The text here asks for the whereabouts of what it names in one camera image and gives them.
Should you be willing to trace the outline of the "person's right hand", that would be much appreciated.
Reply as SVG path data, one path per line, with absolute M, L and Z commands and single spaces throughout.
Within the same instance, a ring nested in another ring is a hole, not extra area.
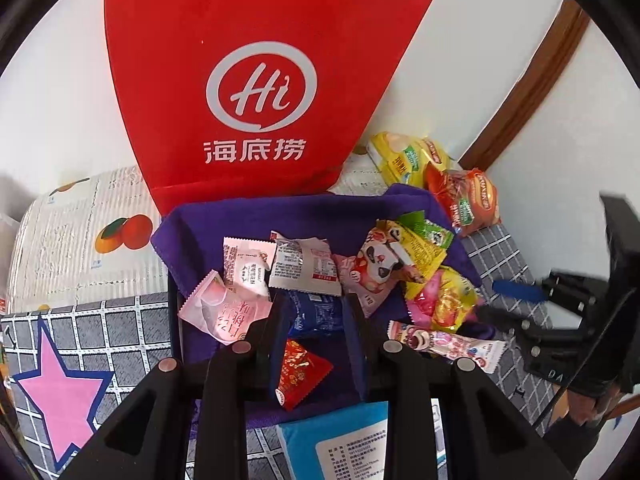
M 616 396 L 602 396 L 596 400 L 570 391 L 567 393 L 568 416 L 578 426 L 599 420 L 616 401 Z

